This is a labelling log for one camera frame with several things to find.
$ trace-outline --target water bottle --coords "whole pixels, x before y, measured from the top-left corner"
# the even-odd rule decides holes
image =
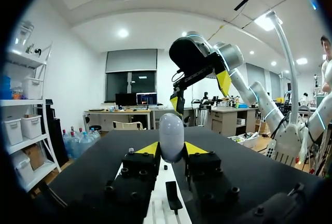
[[[76,131],[74,131],[74,127],[71,127],[71,132],[74,132],[74,136],[78,137],[78,133]]]
[[[80,156],[79,139],[74,135],[74,132],[71,132],[71,137],[68,140],[71,147],[72,158],[76,159]]]
[[[82,128],[79,128],[78,138],[79,139],[83,138]]]
[[[71,158],[72,157],[72,151],[71,151],[71,147],[70,147],[69,140],[68,140],[70,138],[70,135],[68,133],[66,133],[65,129],[62,130],[62,133],[63,133],[62,134],[62,139],[63,139],[64,147],[66,149],[68,158]]]
[[[89,138],[86,132],[83,132],[83,137],[79,141],[79,144],[81,148],[81,154],[83,154],[93,144],[93,140]]]
[[[93,136],[93,142],[97,142],[100,139],[100,134],[98,133],[98,131],[95,131],[94,128],[92,128],[92,133],[91,135]]]
[[[95,142],[95,135],[94,135],[94,128],[91,128],[90,130],[89,130],[89,134],[88,134],[88,136],[89,136],[89,138],[91,138],[91,140],[93,141],[93,142]]]

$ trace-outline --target white platform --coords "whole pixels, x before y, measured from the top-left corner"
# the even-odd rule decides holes
[[[29,139],[27,137],[23,137],[23,142],[20,142],[18,144],[15,144],[15,145],[11,145],[11,146],[8,146],[7,147],[7,151],[9,154],[13,154],[14,152],[18,151],[18,150],[21,150],[29,145],[33,145],[43,139],[46,139],[47,138],[47,135],[46,134],[43,134],[39,137],[36,137],[36,138],[33,138],[33,139]]]
[[[33,69],[45,65],[45,62],[40,61],[40,58],[14,49],[7,52],[7,62]]]
[[[45,100],[1,100],[1,106],[24,106],[43,104]]]
[[[49,160],[34,171],[34,179],[27,184],[24,188],[28,192],[31,190],[38,182],[40,182],[45,176],[47,176],[52,170],[54,170],[57,165]]]
[[[164,165],[167,165],[168,167],[166,171],[164,170]],[[119,168],[117,176],[120,174],[121,169],[122,164]],[[165,184],[167,181],[176,181],[173,167],[171,164],[160,159],[159,174],[157,176],[155,189],[151,193],[150,204],[147,215],[144,219],[144,224],[191,224],[191,220],[177,182],[177,196],[180,199],[183,208],[178,210],[178,215],[175,215],[174,211],[170,209]]]

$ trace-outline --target computer monitor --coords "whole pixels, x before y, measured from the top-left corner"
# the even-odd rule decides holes
[[[116,93],[115,103],[118,106],[136,106],[136,93]]]
[[[157,93],[137,93],[138,105],[156,105]]]

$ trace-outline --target black table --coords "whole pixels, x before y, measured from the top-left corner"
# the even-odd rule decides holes
[[[108,180],[115,178],[128,148],[139,150],[157,141],[158,137],[158,130],[111,131],[61,172],[50,188],[65,202],[80,200],[85,193],[100,192]],[[224,214],[220,211],[217,216],[211,217],[211,221],[234,218],[278,192],[288,193],[297,183],[305,185],[309,198],[322,181],[317,176],[266,158],[205,128],[185,128],[185,141],[204,150],[215,151],[222,160],[224,175],[233,186],[240,188],[236,207]],[[192,223],[200,223],[198,211],[188,196],[184,161],[174,164],[173,170]]]

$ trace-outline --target ceiling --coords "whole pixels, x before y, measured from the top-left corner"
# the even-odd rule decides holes
[[[326,33],[308,0],[249,0],[238,11],[234,8],[243,0],[49,1],[72,30],[98,52],[135,48],[167,50],[183,31],[198,31],[209,38],[220,25],[231,21],[211,42],[237,44],[246,62],[279,72],[287,66],[276,32],[266,32],[253,22],[273,9],[283,21],[294,58],[308,59],[308,64],[298,66],[298,71],[316,73],[323,62],[320,37]],[[120,29],[128,30],[129,36],[119,38]],[[275,67],[271,66],[272,61],[277,61]]]

